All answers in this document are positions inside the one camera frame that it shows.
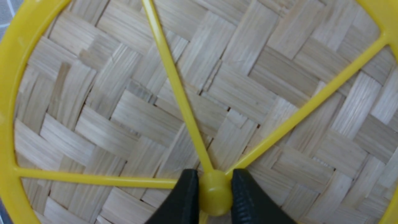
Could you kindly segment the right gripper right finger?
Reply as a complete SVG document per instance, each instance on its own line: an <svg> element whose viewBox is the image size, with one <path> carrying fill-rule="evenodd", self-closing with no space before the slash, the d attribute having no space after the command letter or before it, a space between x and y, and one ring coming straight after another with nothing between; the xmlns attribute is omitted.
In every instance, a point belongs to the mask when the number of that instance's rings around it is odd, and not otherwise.
<svg viewBox="0 0 398 224"><path fill-rule="evenodd" d="M233 224L296 224L259 186L246 169L233 170Z"/></svg>

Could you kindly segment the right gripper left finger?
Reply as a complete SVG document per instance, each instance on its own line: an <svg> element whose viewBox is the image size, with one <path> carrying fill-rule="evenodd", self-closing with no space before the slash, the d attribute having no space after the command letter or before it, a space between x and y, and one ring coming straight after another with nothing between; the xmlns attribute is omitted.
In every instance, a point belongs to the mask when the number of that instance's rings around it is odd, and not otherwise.
<svg viewBox="0 0 398 224"><path fill-rule="evenodd" d="M199 223L199 178L195 169L183 170L168 197L145 223Z"/></svg>

